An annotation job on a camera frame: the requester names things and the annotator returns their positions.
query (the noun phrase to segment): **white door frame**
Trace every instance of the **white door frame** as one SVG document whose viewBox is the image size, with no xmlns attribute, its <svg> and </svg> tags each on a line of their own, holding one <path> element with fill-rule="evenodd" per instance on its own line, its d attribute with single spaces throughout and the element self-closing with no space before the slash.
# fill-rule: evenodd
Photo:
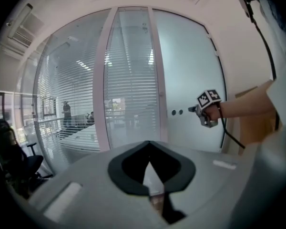
<svg viewBox="0 0 286 229">
<path fill-rule="evenodd" d="M 117 10 L 118 7 L 114 7 L 110 10 L 105 24 L 103 25 L 103 29 L 96 48 L 95 64 L 93 70 L 93 114 L 96 135 L 99 141 L 101 152 L 110 150 L 104 108 L 104 61 L 111 27 Z"/>
<path fill-rule="evenodd" d="M 160 140 L 162 142 L 168 142 L 168 130 L 167 130 L 167 106 L 166 106 L 166 91 L 165 91 L 165 78 L 162 52 L 160 46 L 160 39 L 156 19 L 153 14 L 153 9 L 148 7 L 148 14 L 151 26 L 153 55 L 157 68 L 157 80 L 158 80 L 158 96 L 159 96 L 159 115 L 160 115 Z"/>
</svg>

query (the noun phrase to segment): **black opening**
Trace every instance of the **black opening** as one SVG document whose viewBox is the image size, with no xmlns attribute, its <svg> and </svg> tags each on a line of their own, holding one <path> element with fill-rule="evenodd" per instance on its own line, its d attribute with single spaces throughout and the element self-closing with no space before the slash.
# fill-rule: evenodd
<svg viewBox="0 0 286 229">
<path fill-rule="evenodd" d="M 149 196 L 143 185 L 145 170 L 151 163 L 164 185 L 163 218 L 170 224 L 186 215 L 173 209 L 169 194 L 186 189 L 195 175 L 193 162 L 162 145 L 145 141 L 113 158 L 108 165 L 112 182 L 123 192 L 131 195 Z"/>
</svg>

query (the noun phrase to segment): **metal frame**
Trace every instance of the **metal frame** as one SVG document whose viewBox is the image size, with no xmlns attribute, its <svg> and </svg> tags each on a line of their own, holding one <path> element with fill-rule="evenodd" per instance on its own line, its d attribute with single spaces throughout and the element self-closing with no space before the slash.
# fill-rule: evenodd
<svg viewBox="0 0 286 229">
<path fill-rule="evenodd" d="M 112 8 L 104 23 L 96 49 L 95 64 L 93 70 L 93 113 L 96 135 L 99 141 L 99 147 L 101 152 L 110 150 L 104 108 L 104 59 L 106 56 L 110 31 L 117 10 L 118 7 Z"/>
<path fill-rule="evenodd" d="M 12 126 L 14 126 L 15 129 L 17 129 L 17 127 L 16 127 L 16 120 L 15 120 L 15 108 L 14 108 L 14 106 L 15 106 L 15 94 L 21 94 L 21 93 L 20 92 L 10 92 L 10 91 L 0 91 L 0 93 L 2 93 L 2 94 L 11 94 L 11 106 L 12 106 L 12 109 L 11 109 L 11 120 L 12 120 Z M 15 135 L 16 135 L 17 141 L 19 141 L 19 137 L 18 137 L 17 131 L 15 131 Z"/>
<path fill-rule="evenodd" d="M 45 45 L 45 47 L 43 48 L 42 54 L 39 58 L 39 62 L 37 65 L 37 69 L 36 69 L 36 73 L 35 73 L 35 79 L 34 79 L 34 86 L 33 86 L 33 94 L 32 94 L 32 115 L 33 115 L 33 119 L 34 119 L 34 126 L 35 126 L 35 132 L 36 132 L 36 136 L 38 139 L 38 143 L 43 155 L 43 158 L 45 159 L 48 167 L 50 168 L 52 174 L 55 175 L 54 169 L 52 167 L 52 163 L 48 160 L 48 156 L 47 154 L 45 154 L 45 148 L 43 146 L 43 141 L 41 138 L 41 133 L 40 133 L 40 129 L 39 129 L 39 123 L 38 123 L 38 106 L 37 106 L 37 90 L 38 90 L 38 78 L 39 78 L 39 74 L 40 74 L 40 70 L 41 70 L 41 65 L 43 62 L 43 59 L 45 58 L 45 54 L 47 52 L 48 49 L 48 42 L 51 41 L 52 36 L 50 36 L 47 40 L 47 43 Z"/>
<path fill-rule="evenodd" d="M 151 36 L 154 49 L 154 57 L 157 68 L 158 80 L 158 94 L 159 94 L 159 114 L 160 114 L 160 140 L 168 142 L 168 128 L 167 128 L 167 105 L 166 105 L 166 90 L 165 90 L 165 77 L 162 59 L 162 51 L 160 45 L 160 38 L 156 19 L 153 14 L 153 9 L 148 7 L 148 15 L 151 26 Z"/>
<path fill-rule="evenodd" d="M 28 66 L 28 60 L 29 60 L 29 58 L 27 58 L 26 62 L 23 64 L 24 66 L 22 67 L 22 70 L 21 70 L 21 72 L 20 72 L 20 74 L 21 74 L 21 84 L 20 84 L 20 92 L 21 92 L 21 95 L 20 95 L 20 108 L 21 108 L 21 110 L 20 110 L 20 113 L 21 113 L 21 123 L 22 123 L 22 127 L 24 127 L 24 121 L 23 121 L 23 107 L 22 107 L 22 105 L 23 105 L 23 99 L 22 99 L 22 95 L 23 95 L 23 93 L 22 93 L 22 90 L 23 90 L 23 77 L 24 77 L 25 71 L 26 71 L 27 66 Z"/>
</svg>

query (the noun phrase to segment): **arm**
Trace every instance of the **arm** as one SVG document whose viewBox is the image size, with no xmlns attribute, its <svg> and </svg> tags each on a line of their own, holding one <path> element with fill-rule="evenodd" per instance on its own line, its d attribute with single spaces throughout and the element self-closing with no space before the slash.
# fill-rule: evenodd
<svg viewBox="0 0 286 229">
<path fill-rule="evenodd" d="M 68 105 L 68 110 L 65 113 L 71 113 L 71 107 Z"/>
<path fill-rule="evenodd" d="M 240 98 L 220 103 L 223 117 L 233 118 L 256 114 L 260 115 L 274 110 L 275 108 L 266 93 L 272 82 L 273 81 L 268 81 Z M 215 105 L 210 106 L 205 111 L 211 120 L 220 118 L 219 111 Z"/>
</svg>

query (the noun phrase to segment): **office chair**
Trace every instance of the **office chair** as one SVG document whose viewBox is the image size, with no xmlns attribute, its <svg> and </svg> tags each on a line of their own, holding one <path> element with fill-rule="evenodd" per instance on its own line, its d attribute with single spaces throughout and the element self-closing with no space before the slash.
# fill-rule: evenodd
<svg viewBox="0 0 286 229">
<path fill-rule="evenodd" d="M 41 166 L 41 155 L 26 156 L 18 145 L 10 127 L 0 129 L 0 163 L 4 172 L 9 173 L 16 192 L 29 196 L 29 180 L 37 178 Z"/>
</svg>

